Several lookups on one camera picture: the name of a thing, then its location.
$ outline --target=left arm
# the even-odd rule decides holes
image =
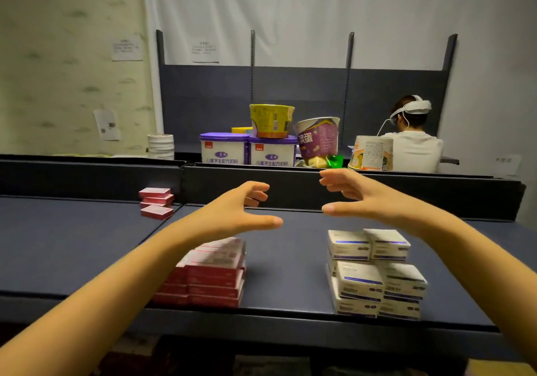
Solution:
[[[189,250],[281,226],[278,217],[244,211],[268,189],[245,183],[158,232],[4,345],[0,374],[89,374]]]

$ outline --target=person wearing headset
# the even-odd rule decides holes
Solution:
[[[399,133],[382,137],[394,140],[394,171],[436,173],[444,142],[423,131],[431,102],[417,94],[403,96],[392,107],[391,122]]]
[[[324,205],[326,215],[375,219],[423,239],[537,369],[537,273],[445,210],[346,168],[320,174],[328,191],[351,200]],[[279,217],[244,209],[265,201],[268,189],[244,183],[140,244],[2,346],[0,375],[88,375],[189,250],[283,224]]]

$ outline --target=white vr headset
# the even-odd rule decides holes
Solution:
[[[406,105],[404,105],[400,109],[395,110],[390,116],[392,123],[394,122],[394,117],[398,115],[399,113],[406,112],[409,114],[427,114],[429,110],[431,110],[430,101],[423,100],[417,94],[413,94],[412,96],[414,96],[416,101],[409,101]]]

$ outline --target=white t-shirt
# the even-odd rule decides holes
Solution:
[[[394,171],[435,173],[444,142],[424,131],[387,133],[394,140]]]

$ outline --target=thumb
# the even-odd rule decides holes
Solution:
[[[334,202],[323,206],[323,212],[331,217],[363,217],[367,214],[365,201]]]
[[[245,213],[243,218],[243,231],[278,229],[284,223],[281,217],[270,215],[253,215]]]

